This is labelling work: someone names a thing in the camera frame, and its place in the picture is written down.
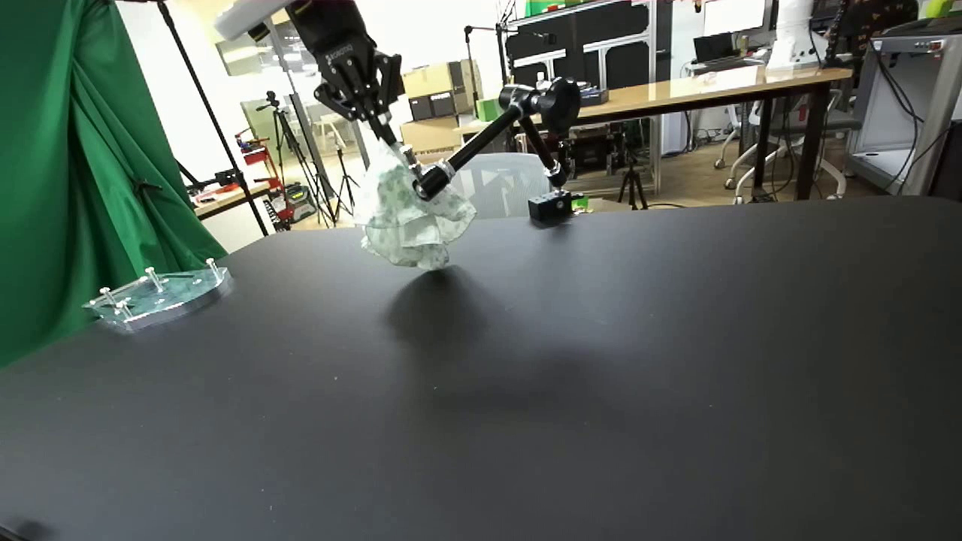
desk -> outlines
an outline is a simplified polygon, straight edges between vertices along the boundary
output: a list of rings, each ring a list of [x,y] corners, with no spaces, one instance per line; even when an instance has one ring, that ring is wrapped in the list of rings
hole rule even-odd
[[[962,539],[962,208],[356,231],[0,373],[0,521],[63,541]]]
[[[796,198],[811,196],[814,159],[820,147],[823,113],[831,102],[831,88],[851,80],[851,70],[728,70],[698,77],[675,77],[639,88],[619,88],[607,93],[607,102],[581,108],[578,124],[614,124],[652,113],[671,113],[687,108],[712,108],[728,102],[761,99],[761,135],[758,135],[758,163],[754,163],[754,189],[763,183],[763,157],[770,153],[770,121],[773,99],[790,93],[811,97],[811,113],[805,128],[805,147],[796,171]]]
[[[258,196],[264,196],[264,192],[272,192],[267,183],[249,183],[249,198],[258,198]],[[247,198],[244,198],[244,189],[239,186],[239,189],[232,189],[232,192],[223,192],[217,201],[206,201],[206,204],[192,208],[192,213],[196,213],[199,220],[209,220],[209,217],[226,213],[226,210],[232,210],[232,208],[239,208],[239,204],[244,204],[244,201],[247,201]]]

black cabinet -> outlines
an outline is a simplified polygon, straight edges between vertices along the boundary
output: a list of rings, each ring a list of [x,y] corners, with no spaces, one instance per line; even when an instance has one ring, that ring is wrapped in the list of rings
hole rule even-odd
[[[504,35],[515,80],[536,84],[539,72],[628,88],[671,77],[675,0],[655,9],[632,0],[596,0],[517,21]]]

transparent plastic object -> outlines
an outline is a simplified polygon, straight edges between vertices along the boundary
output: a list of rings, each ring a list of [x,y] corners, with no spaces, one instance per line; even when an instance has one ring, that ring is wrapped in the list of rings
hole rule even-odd
[[[100,296],[94,296],[87,310],[116,333],[140,333],[199,311],[232,288],[232,269],[209,259],[203,269],[153,274],[153,266],[147,266],[135,282],[100,288]]]

box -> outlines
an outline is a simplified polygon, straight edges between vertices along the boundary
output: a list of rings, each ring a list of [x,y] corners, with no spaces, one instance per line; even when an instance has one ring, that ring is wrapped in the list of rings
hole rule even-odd
[[[472,110],[472,102],[465,93],[412,97],[410,105],[412,105],[412,121],[459,117]]]
[[[403,93],[437,97],[437,93],[463,93],[475,97],[475,75],[465,59],[456,63],[430,63],[403,75]]]
[[[419,121],[400,127],[400,137],[416,149],[453,149],[459,147],[459,128],[453,117]]]

black tabletop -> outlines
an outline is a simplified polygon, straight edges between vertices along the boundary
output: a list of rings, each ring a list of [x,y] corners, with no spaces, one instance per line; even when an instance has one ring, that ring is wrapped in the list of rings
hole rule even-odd
[[[962,208],[356,231],[0,373],[0,521],[63,541],[962,539]]]

